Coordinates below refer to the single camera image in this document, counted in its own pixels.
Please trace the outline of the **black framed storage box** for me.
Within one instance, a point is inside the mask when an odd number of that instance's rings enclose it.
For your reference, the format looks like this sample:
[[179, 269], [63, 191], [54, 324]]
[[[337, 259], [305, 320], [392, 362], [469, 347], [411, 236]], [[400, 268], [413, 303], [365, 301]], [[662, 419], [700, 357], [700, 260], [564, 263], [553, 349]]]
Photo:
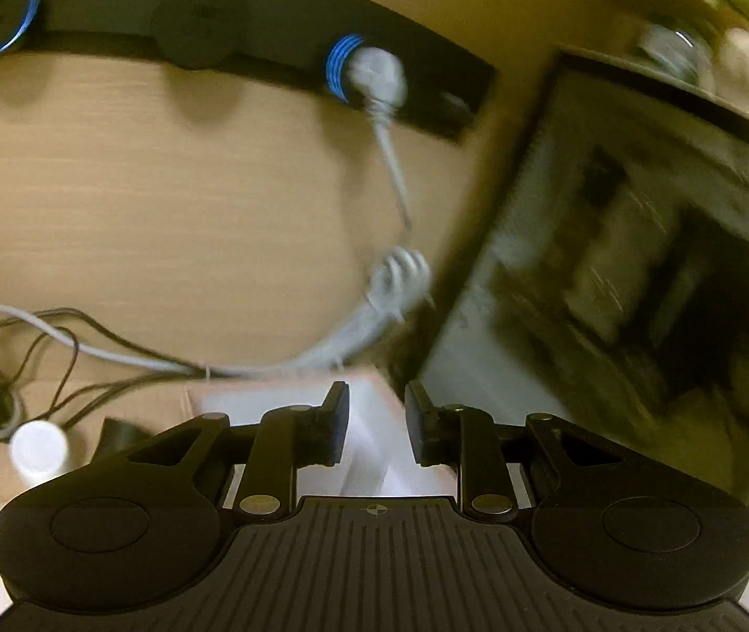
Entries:
[[565, 50], [473, 254], [434, 401], [557, 412], [749, 506], [749, 100]]

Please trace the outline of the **white round puck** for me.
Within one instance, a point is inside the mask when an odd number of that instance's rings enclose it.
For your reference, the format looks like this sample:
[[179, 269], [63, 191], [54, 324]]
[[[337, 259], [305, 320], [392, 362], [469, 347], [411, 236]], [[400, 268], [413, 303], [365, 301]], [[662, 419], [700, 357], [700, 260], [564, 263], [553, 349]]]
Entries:
[[33, 487], [69, 471], [70, 445], [53, 422], [26, 422], [10, 438], [9, 457], [22, 481]]

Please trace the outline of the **black socket rail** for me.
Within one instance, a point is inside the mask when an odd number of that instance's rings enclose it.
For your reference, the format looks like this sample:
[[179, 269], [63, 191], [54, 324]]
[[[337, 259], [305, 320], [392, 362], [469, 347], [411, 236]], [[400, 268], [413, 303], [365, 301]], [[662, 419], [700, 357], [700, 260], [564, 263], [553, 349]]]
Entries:
[[0, 0], [0, 54], [145, 58], [331, 94], [354, 108], [353, 58], [382, 48], [408, 86], [398, 120], [456, 140], [496, 77], [490, 63], [372, 0]]

